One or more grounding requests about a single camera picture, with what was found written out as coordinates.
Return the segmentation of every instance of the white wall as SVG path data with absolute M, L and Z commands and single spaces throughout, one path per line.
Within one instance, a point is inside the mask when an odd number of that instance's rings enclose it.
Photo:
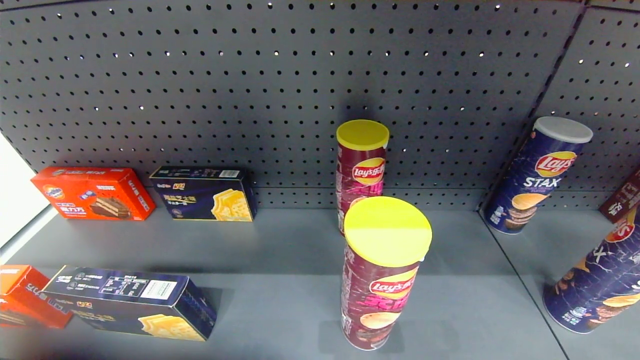
M 0 247 L 41 212 L 49 201 L 29 181 L 35 174 L 0 136 Z

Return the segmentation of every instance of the lay's logo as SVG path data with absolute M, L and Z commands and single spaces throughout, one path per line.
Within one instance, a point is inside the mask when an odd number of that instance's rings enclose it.
M 551 152 L 538 159 L 536 172 L 543 177 L 558 176 L 573 165 L 576 157 L 573 151 Z
M 364 185 L 379 183 L 384 173 L 385 160 L 383 158 L 371 158 L 361 161 L 353 167 L 352 171 L 353 179 Z
M 417 272 L 418 268 L 416 266 L 407 272 L 383 277 L 370 283 L 369 291 L 388 299 L 401 299 L 411 291 Z
M 65 193 L 62 191 L 62 189 L 53 185 L 45 185 L 42 187 L 42 190 L 48 197 L 52 197 L 58 200 L 65 198 Z
M 611 231 L 606 237 L 605 241 L 608 243 L 617 243 L 619 241 L 626 240 L 636 229 L 634 219 L 636 218 L 637 209 L 633 209 L 627 214 L 627 217 L 620 220 L 616 224 L 614 231 Z

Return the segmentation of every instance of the potato chip canister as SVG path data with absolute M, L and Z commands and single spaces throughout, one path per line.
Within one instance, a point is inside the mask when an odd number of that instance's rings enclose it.
M 356 202 L 382 195 L 389 130 L 372 120 L 351 120 L 338 127 L 335 194 L 338 227 L 344 235 L 344 215 Z
M 633 209 L 614 230 L 554 286 L 543 302 L 565 329 L 593 331 L 640 300 L 640 211 Z
M 536 120 L 484 209 L 489 225 L 505 234 L 522 231 L 591 137 L 590 128 L 570 119 Z
M 361 350 L 388 339 L 431 245 L 431 225 L 415 206 L 393 197 L 358 201 L 344 218 L 342 331 Z

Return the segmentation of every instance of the nutrition label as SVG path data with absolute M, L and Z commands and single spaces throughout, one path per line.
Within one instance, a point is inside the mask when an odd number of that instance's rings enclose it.
M 149 280 L 111 276 L 100 289 L 101 294 L 139 297 Z

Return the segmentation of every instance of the gray lid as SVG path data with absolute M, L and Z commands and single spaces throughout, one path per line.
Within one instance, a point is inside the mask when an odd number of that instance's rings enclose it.
M 533 128 L 562 142 L 586 143 L 593 137 L 593 131 L 590 128 L 563 117 L 540 117 L 536 120 Z

